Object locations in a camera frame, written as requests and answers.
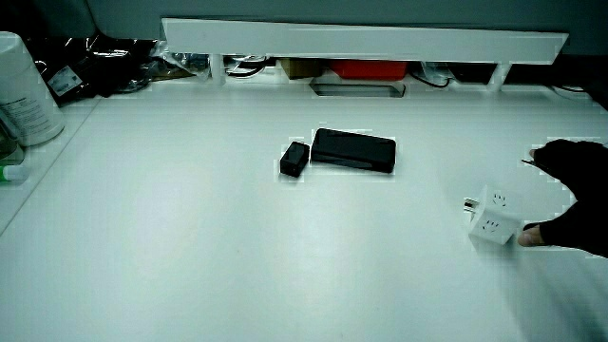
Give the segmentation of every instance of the electrical outlet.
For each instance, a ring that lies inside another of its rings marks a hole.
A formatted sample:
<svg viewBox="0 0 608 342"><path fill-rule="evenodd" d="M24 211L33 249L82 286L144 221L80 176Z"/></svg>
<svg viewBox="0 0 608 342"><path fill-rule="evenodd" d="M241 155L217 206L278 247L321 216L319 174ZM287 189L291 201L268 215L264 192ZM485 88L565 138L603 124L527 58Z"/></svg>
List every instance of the electrical outlet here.
<svg viewBox="0 0 608 342"><path fill-rule="evenodd" d="M469 233L488 241L505 244L520 227L519 196L484 186L478 199L465 199L471 213Z"/></svg>

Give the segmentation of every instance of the black adapter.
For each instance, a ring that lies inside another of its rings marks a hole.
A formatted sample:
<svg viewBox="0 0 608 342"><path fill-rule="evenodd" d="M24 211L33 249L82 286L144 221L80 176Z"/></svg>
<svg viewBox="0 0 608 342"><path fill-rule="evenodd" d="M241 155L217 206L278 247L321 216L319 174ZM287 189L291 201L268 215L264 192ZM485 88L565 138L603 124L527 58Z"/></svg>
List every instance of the black adapter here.
<svg viewBox="0 0 608 342"><path fill-rule="evenodd" d="M283 158L281 158L281 173L296 178L299 177L308 162L310 150L310 147L305 143L292 142L287 151L285 151Z"/></svg>

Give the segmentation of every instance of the red object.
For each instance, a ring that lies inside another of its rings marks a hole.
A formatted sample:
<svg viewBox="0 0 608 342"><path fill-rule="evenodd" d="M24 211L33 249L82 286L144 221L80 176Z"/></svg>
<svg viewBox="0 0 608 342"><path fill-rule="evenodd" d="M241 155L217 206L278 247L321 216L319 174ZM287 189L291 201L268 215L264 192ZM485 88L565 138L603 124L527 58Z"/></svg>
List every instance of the red object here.
<svg viewBox="0 0 608 342"><path fill-rule="evenodd" d="M330 60L329 67L344 79L400 81L406 77L408 62Z"/></svg>

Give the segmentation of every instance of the gloved hand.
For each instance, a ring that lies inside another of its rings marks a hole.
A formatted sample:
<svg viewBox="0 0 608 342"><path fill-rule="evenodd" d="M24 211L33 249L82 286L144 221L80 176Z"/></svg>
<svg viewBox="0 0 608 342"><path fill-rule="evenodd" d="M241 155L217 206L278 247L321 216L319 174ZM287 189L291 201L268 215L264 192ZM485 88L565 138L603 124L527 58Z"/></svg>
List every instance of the gloved hand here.
<svg viewBox="0 0 608 342"><path fill-rule="evenodd" d="M558 218L523 227L521 246L556 245L607 257L603 211L608 209L608 148L597 142L556 140L531 150L530 157L567 186L577 202Z"/></svg>

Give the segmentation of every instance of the black power bank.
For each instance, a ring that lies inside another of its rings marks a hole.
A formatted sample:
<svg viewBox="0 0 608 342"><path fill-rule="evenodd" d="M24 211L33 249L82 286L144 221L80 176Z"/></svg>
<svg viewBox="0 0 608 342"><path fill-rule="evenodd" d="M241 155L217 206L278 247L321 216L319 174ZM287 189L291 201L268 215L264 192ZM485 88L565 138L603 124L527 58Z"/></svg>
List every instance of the black power bank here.
<svg viewBox="0 0 608 342"><path fill-rule="evenodd" d="M314 135L311 160L391 173L395 153L396 143L391 139L319 128Z"/></svg>

